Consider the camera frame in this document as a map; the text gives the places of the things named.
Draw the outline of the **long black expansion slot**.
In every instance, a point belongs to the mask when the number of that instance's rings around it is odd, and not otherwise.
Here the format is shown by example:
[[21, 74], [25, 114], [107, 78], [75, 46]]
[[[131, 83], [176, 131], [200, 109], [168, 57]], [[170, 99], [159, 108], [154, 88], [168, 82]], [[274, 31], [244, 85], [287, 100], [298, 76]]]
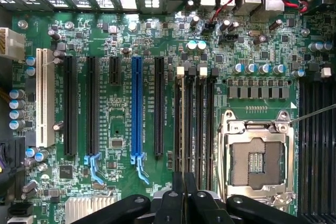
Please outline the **long black expansion slot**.
[[87, 57], [87, 155], [99, 151], [99, 58]]
[[163, 155], [164, 140], [164, 59], [154, 58], [154, 152]]
[[77, 58], [64, 58], [64, 155], [77, 154]]

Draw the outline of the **silver finned heatsink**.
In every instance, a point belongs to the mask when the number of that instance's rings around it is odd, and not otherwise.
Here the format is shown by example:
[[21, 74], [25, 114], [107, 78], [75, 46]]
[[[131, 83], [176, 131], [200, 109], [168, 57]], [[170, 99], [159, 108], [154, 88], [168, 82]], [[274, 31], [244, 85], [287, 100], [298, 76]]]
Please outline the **silver finned heatsink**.
[[65, 202], [65, 224], [71, 224], [116, 201], [111, 196], [70, 197]]

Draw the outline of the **black SATA connector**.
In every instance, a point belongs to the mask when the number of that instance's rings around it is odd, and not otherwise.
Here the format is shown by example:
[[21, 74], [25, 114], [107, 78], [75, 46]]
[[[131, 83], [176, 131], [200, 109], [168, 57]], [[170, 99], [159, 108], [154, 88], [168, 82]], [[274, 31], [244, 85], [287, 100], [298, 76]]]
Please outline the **black SATA connector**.
[[33, 204], [16, 203], [9, 207], [8, 215], [11, 217], [28, 217], [33, 214]]

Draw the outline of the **black RAM slot white latch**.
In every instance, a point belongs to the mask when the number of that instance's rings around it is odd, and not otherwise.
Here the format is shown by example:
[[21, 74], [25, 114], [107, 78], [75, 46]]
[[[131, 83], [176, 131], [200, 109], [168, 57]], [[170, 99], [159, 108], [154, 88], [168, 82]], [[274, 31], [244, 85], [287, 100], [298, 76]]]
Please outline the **black RAM slot white latch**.
[[[321, 102], [321, 108], [334, 104], [333, 77], [323, 78], [318, 98]], [[323, 217], [323, 221], [331, 223], [330, 214], [333, 212], [333, 111], [334, 109], [326, 109], [319, 115], [319, 182], [320, 206], [319, 215]]]
[[184, 67], [176, 67], [176, 77], [174, 81], [174, 171], [181, 170], [181, 99], [182, 99], [182, 78], [184, 77]]
[[203, 187], [203, 129], [204, 129], [204, 85], [207, 78], [207, 67], [198, 68], [196, 79], [196, 141], [195, 141], [195, 175], [198, 189]]

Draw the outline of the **white PCI expansion slot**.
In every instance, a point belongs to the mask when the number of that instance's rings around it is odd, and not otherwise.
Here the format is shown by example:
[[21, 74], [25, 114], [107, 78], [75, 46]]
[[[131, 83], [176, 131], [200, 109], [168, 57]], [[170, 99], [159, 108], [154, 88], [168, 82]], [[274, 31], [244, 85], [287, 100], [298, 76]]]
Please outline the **white PCI expansion slot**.
[[55, 65], [51, 50], [36, 49], [36, 147], [54, 145]]

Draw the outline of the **light blue slot latch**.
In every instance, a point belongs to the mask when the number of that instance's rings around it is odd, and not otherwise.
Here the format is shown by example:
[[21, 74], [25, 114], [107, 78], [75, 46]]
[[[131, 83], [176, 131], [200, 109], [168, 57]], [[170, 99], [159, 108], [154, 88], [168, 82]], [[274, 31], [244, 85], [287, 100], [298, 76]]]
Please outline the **light blue slot latch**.
[[103, 185], [104, 182], [103, 180], [97, 176], [97, 172], [99, 170], [99, 161], [101, 160], [101, 153], [99, 152], [98, 154], [94, 155], [85, 155], [84, 156], [84, 165], [87, 165], [90, 167], [90, 175], [91, 178], [99, 183], [100, 185]]
[[131, 155], [130, 163], [131, 165], [135, 166], [139, 179], [144, 181], [147, 185], [149, 185], [150, 182], [148, 180], [148, 175], [145, 173], [143, 166], [144, 157], [145, 157], [144, 153], [141, 153], [139, 155]]

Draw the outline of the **black fan header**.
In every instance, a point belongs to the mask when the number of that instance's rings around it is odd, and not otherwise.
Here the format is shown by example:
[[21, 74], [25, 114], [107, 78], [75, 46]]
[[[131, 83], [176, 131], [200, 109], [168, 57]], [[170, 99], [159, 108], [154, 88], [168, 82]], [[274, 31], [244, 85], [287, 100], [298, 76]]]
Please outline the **black fan header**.
[[223, 44], [230, 44], [230, 43], [235, 43], [239, 39], [238, 34], [221, 34], [218, 38], [218, 44], [223, 45]]

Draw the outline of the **short black expansion slot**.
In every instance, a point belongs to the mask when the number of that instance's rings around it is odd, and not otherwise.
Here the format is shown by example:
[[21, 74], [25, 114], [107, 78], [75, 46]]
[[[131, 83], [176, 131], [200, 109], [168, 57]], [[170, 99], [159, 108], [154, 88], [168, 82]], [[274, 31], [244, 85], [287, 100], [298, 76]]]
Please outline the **short black expansion slot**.
[[109, 81], [113, 86], [121, 85], [121, 57], [110, 57]]

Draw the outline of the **silver socket locking lever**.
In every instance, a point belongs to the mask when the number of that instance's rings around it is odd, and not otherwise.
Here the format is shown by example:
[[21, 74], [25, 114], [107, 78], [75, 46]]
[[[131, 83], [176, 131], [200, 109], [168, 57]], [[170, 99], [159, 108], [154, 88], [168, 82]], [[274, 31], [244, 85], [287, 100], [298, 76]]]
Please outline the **silver socket locking lever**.
[[302, 120], [304, 120], [304, 119], [307, 119], [307, 118], [309, 118], [309, 117], [318, 115], [318, 114], [320, 114], [320, 113], [323, 113], [323, 112], [325, 112], [325, 111], [329, 111], [329, 110], [332, 110], [332, 109], [335, 109], [335, 108], [336, 108], [336, 104], [333, 104], [333, 105], [330, 105], [330, 106], [325, 107], [325, 108], [323, 108], [323, 109], [319, 109], [319, 110], [316, 110], [316, 111], [311, 112], [311, 113], [309, 113], [309, 114], [306, 114], [306, 115], [304, 115], [304, 116], [300, 116], [300, 117], [298, 117], [298, 118], [296, 118], [296, 119], [293, 119], [293, 120], [291, 120], [289, 123], [290, 123], [290, 124], [294, 124], [294, 123], [297, 123], [297, 122], [302, 121]]

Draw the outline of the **green computer motherboard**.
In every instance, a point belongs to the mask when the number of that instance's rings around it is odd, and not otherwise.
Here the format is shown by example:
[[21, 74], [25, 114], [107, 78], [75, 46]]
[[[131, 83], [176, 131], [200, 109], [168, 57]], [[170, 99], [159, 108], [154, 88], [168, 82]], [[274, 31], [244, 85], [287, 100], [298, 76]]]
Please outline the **green computer motherboard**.
[[[183, 11], [168, 16], [75, 13], [30, 13], [17, 15], [13, 29], [26, 37], [25, 60], [13, 63], [13, 89], [25, 91], [26, 126], [14, 131], [24, 141], [25, 171], [15, 203], [33, 204], [33, 214], [23, 217], [31, 224], [65, 224], [65, 202], [70, 197], [111, 196], [117, 201], [141, 194], [153, 198], [158, 191], [172, 188], [174, 171], [174, 81], [176, 67], [184, 67], [181, 99], [181, 170], [185, 170], [185, 77], [196, 69], [193, 83], [192, 171], [195, 181], [196, 79], [198, 68], [218, 69], [214, 95], [213, 191], [225, 201], [241, 194], [315, 224], [326, 223], [319, 215], [319, 115], [315, 115], [315, 211], [310, 214], [310, 136], [307, 118], [308, 211], [299, 213], [299, 122], [301, 78], [291, 72], [302, 69], [316, 82], [316, 110], [323, 78], [336, 83], [336, 11], [299, 15], [284, 12], [264, 21], [248, 15]], [[221, 34], [238, 34], [235, 43], [218, 44]], [[205, 41], [204, 51], [188, 51], [186, 44]], [[330, 52], [311, 52], [312, 42], [332, 41]], [[37, 48], [53, 53], [55, 65], [55, 143], [47, 148], [43, 162], [26, 157], [36, 147], [36, 75], [26, 73], [26, 58], [36, 57]], [[64, 155], [64, 58], [77, 58], [77, 154]], [[84, 165], [87, 155], [87, 57], [99, 58], [99, 151], [97, 176], [91, 178]], [[121, 85], [109, 81], [109, 59], [121, 57]], [[142, 153], [144, 171], [150, 182], [140, 180], [131, 165], [132, 67], [133, 57], [143, 61]], [[154, 58], [164, 59], [163, 155], [154, 152]], [[271, 65], [269, 74], [233, 74], [232, 67], [255, 63]], [[274, 74], [275, 65], [286, 67]], [[203, 187], [206, 189], [206, 115], [204, 85]], [[60, 179], [59, 166], [72, 165], [73, 179]]]

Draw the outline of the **blue PCIe expansion slot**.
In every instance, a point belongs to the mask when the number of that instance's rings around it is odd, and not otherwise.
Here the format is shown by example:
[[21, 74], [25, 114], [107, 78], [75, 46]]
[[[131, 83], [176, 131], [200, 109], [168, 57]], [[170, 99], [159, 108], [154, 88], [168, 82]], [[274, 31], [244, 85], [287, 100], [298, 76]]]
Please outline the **blue PCIe expansion slot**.
[[141, 57], [133, 57], [132, 67], [132, 106], [131, 106], [131, 157], [142, 155], [142, 116], [143, 116], [143, 61]]

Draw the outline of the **black square chip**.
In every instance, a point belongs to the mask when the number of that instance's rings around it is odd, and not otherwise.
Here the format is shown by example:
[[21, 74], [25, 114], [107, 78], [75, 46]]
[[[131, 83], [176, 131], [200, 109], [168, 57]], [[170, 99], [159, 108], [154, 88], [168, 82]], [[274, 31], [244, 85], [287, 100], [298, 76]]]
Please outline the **black square chip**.
[[72, 165], [60, 165], [59, 166], [59, 178], [60, 179], [73, 179], [73, 166]]

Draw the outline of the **white power connector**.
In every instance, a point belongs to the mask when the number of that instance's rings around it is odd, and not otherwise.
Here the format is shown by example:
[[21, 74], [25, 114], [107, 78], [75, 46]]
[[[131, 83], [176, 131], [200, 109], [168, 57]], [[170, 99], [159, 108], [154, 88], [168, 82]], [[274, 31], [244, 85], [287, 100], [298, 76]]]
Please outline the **white power connector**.
[[0, 57], [25, 60], [26, 37], [6, 27], [0, 27]]

